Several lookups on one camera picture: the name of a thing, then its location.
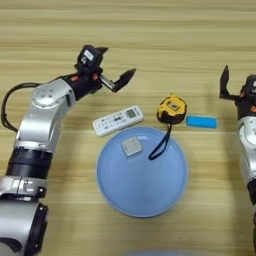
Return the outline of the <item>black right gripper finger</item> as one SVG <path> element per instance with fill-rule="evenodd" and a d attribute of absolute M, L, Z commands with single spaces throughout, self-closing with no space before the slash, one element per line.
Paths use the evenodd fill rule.
<path fill-rule="evenodd" d="M 220 95 L 221 96 L 229 94 L 227 90 L 228 81 L 229 81 L 229 67 L 225 66 L 220 77 Z"/>

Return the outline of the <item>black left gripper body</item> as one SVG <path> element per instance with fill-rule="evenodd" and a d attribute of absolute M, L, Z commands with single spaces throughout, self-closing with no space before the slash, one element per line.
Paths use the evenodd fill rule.
<path fill-rule="evenodd" d="M 100 75 L 103 69 L 97 68 L 93 71 L 76 72 L 62 76 L 62 79 L 72 88 L 75 98 L 82 99 L 88 94 L 94 94 L 102 88 Z"/>

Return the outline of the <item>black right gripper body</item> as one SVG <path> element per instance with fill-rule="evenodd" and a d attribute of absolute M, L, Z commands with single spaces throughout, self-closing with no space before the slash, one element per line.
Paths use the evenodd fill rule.
<path fill-rule="evenodd" d="M 219 97 L 225 100 L 231 100 L 235 102 L 237 107 L 237 118 L 242 119 L 244 117 L 256 117 L 256 94 L 245 95 L 228 95 L 220 94 Z"/>

